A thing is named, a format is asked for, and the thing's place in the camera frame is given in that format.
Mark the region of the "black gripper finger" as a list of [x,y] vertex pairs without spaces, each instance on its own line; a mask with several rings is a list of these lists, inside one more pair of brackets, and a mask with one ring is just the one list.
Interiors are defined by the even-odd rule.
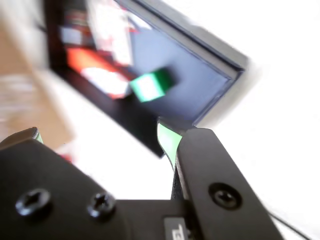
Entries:
[[191,204],[204,240],[281,240],[267,210],[223,146],[208,128],[160,117],[181,137],[175,154],[183,197]]
[[38,140],[32,127],[0,144],[3,240],[127,240],[116,200]]

